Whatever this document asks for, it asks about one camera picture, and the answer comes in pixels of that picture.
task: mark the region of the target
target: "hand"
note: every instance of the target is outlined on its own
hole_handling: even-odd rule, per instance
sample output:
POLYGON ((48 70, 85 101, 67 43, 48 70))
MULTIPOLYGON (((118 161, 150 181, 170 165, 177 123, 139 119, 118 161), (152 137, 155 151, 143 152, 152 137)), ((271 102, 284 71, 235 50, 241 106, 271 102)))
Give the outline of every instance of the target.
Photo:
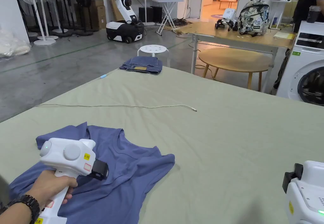
POLYGON ((54 173, 55 171, 44 170, 26 193, 26 195, 31 195, 38 201, 40 210, 44 208, 50 198, 69 186, 65 199, 62 202, 63 204, 67 203, 67 200, 72 198, 73 187, 78 186, 75 178, 68 176, 56 177, 54 173))

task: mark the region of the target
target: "black tumbler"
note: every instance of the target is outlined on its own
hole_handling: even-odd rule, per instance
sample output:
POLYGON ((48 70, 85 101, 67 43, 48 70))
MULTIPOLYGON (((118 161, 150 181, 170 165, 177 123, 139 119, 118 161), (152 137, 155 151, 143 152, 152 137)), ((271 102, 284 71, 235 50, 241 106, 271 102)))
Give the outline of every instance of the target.
POLYGON ((319 14, 321 12, 321 7, 319 6, 310 6, 309 13, 307 17, 308 23, 315 23, 319 14))

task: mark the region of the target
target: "black wristwatch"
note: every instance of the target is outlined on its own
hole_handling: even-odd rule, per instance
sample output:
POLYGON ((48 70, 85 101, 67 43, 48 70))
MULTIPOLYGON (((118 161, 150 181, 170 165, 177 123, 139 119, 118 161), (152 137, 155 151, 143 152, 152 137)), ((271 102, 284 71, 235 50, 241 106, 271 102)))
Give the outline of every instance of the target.
POLYGON ((7 210, 15 203, 24 203, 26 206, 29 207, 31 211, 30 224, 34 224, 38 219, 38 216, 40 215, 40 205, 38 204, 38 201, 30 195, 23 195, 20 196, 19 198, 14 199, 13 201, 10 201, 5 207, 3 207, 0 210, 0 214, 2 214, 5 210, 7 210))

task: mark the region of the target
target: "camouflage backpack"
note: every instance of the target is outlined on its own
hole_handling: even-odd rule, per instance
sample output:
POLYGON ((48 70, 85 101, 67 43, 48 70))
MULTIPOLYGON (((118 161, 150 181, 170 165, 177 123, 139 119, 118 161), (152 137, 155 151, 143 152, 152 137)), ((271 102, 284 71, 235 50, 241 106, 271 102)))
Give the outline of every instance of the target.
POLYGON ((269 26, 269 5, 262 0, 249 1, 239 16, 239 33, 250 34, 252 37, 264 35, 269 26))

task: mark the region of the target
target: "floor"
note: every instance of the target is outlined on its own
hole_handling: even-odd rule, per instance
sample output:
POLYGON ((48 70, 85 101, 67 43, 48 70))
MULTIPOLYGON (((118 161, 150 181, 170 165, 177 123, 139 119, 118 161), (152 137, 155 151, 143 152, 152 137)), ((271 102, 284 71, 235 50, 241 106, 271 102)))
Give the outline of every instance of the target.
MULTIPOLYGON (((190 43, 191 38, 178 38, 171 31, 163 31, 161 37, 152 28, 147 28, 147 36, 128 45, 107 40, 106 31, 101 30, 89 37, 59 39, 51 46, 33 46, 28 54, 11 60, 0 59, 0 122, 115 70, 135 56, 143 45, 166 46, 171 53, 171 67, 190 72, 190 43)), ((212 47, 200 44, 198 48, 202 50, 212 47)), ((273 70, 271 82, 276 79, 283 55, 284 51, 277 58, 279 63, 273 70)), ((165 55, 159 58, 166 62, 165 55)), ((203 70, 199 69, 195 72, 198 76, 202 73, 203 70)), ((210 71, 207 78, 212 78, 210 71)), ((219 70, 216 78, 220 82, 243 88, 247 85, 246 73, 219 70)), ((257 90, 257 73, 253 77, 252 86, 257 90)))
MULTIPOLYGON (((237 5, 237 3, 232 3, 232 8, 236 9, 237 5)), ((202 7, 200 18, 202 19, 202 21, 217 22, 219 18, 213 18, 211 17, 211 15, 222 15, 224 14, 226 8, 228 8, 228 3, 222 2, 220 4, 220 1, 213 1, 213 4, 202 7)))

